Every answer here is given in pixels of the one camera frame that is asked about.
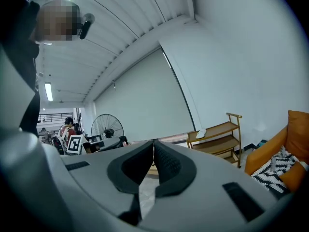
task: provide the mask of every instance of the black metal railing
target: black metal railing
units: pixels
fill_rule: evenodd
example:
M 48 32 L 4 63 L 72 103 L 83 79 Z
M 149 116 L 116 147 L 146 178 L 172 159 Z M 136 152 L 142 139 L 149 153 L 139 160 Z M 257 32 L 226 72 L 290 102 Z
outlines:
M 62 114 L 40 114 L 38 123 L 53 122 L 53 121 L 64 121 L 67 117 L 73 118 L 73 113 L 62 113 Z

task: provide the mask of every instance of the electric fan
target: electric fan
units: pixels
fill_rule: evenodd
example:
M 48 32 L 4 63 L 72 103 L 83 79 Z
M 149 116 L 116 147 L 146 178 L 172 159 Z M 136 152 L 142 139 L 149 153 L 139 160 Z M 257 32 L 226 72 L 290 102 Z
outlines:
M 119 120 L 110 114 L 102 114 L 95 119 L 91 127 L 91 136 L 101 135 L 102 140 L 124 135 L 124 129 Z

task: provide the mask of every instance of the pillow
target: pillow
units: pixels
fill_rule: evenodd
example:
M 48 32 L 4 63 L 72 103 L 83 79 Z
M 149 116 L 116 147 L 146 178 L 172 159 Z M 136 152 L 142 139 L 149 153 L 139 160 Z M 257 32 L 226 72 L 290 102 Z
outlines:
M 309 164 L 309 114 L 289 110 L 285 148 L 299 161 Z
M 306 173 L 306 169 L 297 161 L 292 168 L 285 174 L 280 175 L 279 178 L 291 192 L 296 192 L 305 178 Z

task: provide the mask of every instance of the patterned throw blanket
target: patterned throw blanket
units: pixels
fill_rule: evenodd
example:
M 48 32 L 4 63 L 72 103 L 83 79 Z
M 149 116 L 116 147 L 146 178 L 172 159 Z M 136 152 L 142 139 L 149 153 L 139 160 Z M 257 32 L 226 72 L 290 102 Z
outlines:
M 287 172 L 297 161 L 299 160 L 282 146 L 276 155 L 251 176 L 279 199 L 290 192 L 279 176 Z

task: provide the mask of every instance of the ceiling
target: ceiling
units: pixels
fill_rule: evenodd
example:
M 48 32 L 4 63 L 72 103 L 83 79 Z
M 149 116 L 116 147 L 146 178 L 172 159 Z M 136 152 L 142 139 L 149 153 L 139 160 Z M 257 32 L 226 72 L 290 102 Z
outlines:
M 50 0 L 33 1 L 43 5 Z M 44 73 L 40 82 L 42 102 L 47 102 L 45 82 L 51 82 L 55 102 L 84 102 L 97 80 L 104 78 L 109 68 L 117 68 L 111 64 L 130 45 L 166 22 L 189 16 L 193 10 L 188 0 L 71 1 L 80 7 L 82 15 L 92 13 L 95 22 L 84 40 L 40 45 L 36 64 L 38 72 Z

